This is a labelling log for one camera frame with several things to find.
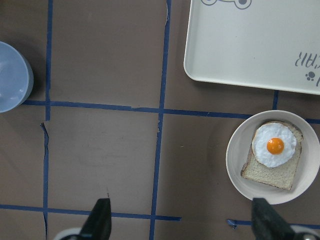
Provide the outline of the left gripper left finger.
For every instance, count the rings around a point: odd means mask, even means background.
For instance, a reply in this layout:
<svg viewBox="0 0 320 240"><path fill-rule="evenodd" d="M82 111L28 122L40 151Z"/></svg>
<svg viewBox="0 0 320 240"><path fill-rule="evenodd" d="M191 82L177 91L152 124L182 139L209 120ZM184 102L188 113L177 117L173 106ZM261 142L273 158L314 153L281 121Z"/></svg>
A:
<svg viewBox="0 0 320 240"><path fill-rule="evenodd" d="M112 231L111 201L100 198L78 234L79 240L108 240Z"/></svg>

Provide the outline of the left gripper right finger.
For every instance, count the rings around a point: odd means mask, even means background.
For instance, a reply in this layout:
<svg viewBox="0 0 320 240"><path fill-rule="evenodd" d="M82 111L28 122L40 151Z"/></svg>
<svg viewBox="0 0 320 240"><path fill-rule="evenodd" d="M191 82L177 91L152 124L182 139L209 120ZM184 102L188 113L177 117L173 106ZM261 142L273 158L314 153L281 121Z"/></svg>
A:
<svg viewBox="0 0 320 240"><path fill-rule="evenodd" d="M251 206L251 229L257 240L293 240L291 226L264 198L253 198Z"/></svg>

